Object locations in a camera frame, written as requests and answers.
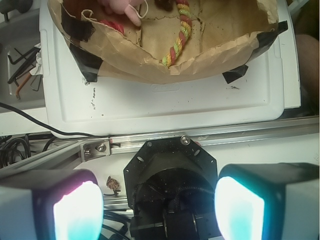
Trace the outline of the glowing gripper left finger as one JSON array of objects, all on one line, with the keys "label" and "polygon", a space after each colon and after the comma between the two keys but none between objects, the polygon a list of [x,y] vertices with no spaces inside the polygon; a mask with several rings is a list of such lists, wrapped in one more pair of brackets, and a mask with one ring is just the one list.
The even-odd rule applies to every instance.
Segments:
[{"label": "glowing gripper left finger", "polygon": [[8,170],[0,175],[2,240],[97,240],[103,212],[103,194],[90,170]]}]

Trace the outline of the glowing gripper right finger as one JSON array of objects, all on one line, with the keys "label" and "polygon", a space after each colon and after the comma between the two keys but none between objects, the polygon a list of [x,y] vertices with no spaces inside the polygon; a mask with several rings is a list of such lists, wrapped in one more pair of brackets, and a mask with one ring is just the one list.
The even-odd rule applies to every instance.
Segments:
[{"label": "glowing gripper right finger", "polygon": [[303,162],[225,165],[214,207],[226,240],[317,240],[320,168]]}]

